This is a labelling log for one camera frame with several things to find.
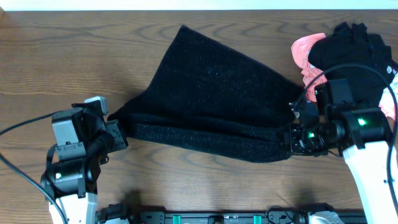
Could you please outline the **black velvet skirt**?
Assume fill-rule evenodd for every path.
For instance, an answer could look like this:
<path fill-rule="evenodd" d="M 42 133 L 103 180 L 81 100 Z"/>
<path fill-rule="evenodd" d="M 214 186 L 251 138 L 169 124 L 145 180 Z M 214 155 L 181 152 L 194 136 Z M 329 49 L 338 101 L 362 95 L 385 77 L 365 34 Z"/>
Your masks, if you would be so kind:
<path fill-rule="evenodd" d="M 147 89 L 109 118 L 130 138 L 277 162 L 292 155 L 289 105 L 302 91 L 266 65 L 182 26 Z"/>

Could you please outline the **black t-shirt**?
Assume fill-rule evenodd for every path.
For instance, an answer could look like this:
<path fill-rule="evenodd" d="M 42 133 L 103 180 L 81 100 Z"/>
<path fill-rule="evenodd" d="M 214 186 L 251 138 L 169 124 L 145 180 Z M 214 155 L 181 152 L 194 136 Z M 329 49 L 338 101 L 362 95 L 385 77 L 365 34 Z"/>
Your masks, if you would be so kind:
<path fill-rule="evenodd" d="M 364 24 L 349 26 L 342 23 L 331 36 L 317 41 L 311 48 L 308 61 L 320 70 L 335 65 L 355 63 L 378 71 L 390 83 L 397 73 L 397 62 L 392 59 L 391 47 L 379 34 L 368 34 Z M 355 102 L 364 107 L 376 107 L 386 85 L 373 72 L 345 67 L 325 75 L 327 80 L 346 79 Z"/>

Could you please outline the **black mounting rail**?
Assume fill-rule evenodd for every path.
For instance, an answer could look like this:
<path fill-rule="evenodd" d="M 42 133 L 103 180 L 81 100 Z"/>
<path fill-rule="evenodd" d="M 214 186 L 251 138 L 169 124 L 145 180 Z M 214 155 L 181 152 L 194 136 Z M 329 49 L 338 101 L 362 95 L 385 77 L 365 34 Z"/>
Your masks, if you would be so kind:
<path fill-rule="evenodd" d="M 135 212 L 127 205 L 109 205 L 96 213 L 95 223 L 132 224 L 366 224 L 360 210 L 335 210 L 327 203 L 307 205 L 300 209 L 271 206 L 256 212 Z"/>

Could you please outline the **pink garment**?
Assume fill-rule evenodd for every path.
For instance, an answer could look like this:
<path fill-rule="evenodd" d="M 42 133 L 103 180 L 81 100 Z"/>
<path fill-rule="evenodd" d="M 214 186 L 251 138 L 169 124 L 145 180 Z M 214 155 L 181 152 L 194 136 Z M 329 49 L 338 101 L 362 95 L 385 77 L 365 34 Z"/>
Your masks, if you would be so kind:
<path fill-rule="evenodd" d="M 324 33 L 317 33 L 307 35 L 296 40 L 292 46 L 292 57 L 296 65 L 302 69 L 303 82 L 307 86 L 322 70 L 314 67 L 308 61 L 308 55 L 313 45 L 326 37 Z M 393 60 L 388 62 L 387 65 L 382 66 L 382 71 L 387 72 L 388 75 L 393 76 L 392 83 L 390 84 L 394 94 L 397 96 L 397 63 Z M 379 107 L 381 111 L 387 116 L 395 120 L 395 109 L 392 96 L 387 88 L 383 89 L 381 99 L 379 100 Z"/>

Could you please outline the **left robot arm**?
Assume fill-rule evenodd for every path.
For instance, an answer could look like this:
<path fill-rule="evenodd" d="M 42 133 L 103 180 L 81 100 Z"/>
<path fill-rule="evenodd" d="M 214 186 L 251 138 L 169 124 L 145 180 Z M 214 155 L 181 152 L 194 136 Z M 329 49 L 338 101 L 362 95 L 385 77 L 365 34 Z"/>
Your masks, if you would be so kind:
<path fill-rule="evenodd" d="M 53 198 L 54 223 L 97 223 L 97 180 L 108 155 L 128 147 L 118 120 L 105 121 L 106 98 L 96 96 L 52 115 L 56 144 L 40 183 Z"/>

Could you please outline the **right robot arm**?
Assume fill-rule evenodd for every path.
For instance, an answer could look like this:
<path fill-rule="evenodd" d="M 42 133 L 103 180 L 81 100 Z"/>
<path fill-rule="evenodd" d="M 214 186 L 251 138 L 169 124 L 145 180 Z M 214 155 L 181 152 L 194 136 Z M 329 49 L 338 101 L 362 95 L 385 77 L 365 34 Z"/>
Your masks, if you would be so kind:
<path fill-rule="evenodd" d="M 397 223 L 397 161 L 393 132 L 379 108 L 361 109 L 347 80 L 315 87 L 317 102 L 302 95 L 290 104 L 299 126 L 289 144 L 298 156 L 326 155 L 337 149 L 358 188 L 368 223 Z"/>

